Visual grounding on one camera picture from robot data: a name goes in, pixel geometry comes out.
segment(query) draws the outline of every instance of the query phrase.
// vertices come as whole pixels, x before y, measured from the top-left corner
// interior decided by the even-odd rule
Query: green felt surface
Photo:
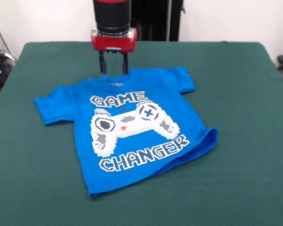
[[[73,124],[45,127],[32,99],[100,77],[87,42],[29,43],[0,95],[0,226],[283,226],[283,79],[258,43],[139,42],[132,68],[187,67],[185,94],[219,129],[205,156],[90,199]],[[121,56],[107,57],[121,73]]]

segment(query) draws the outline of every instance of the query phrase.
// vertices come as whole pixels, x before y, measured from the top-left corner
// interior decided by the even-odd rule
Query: pixel art controller
[[[105,109],[97,108],[91,120],[92,146],[99,157],[114,153],[117,138],[133,136],[154,130],[166,139],[175,139],[180,128],[158,104],[150,100],[138,103],[136,110],[111,116]]]

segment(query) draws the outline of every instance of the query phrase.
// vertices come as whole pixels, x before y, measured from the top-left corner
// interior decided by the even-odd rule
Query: t-shirt
[[[181,95],[194,90],[184,68],[134,69],[58,87],[34,102],[45,125],[74,121],[83,177],[95,197],[214,147],[217,129],[207,129]]]

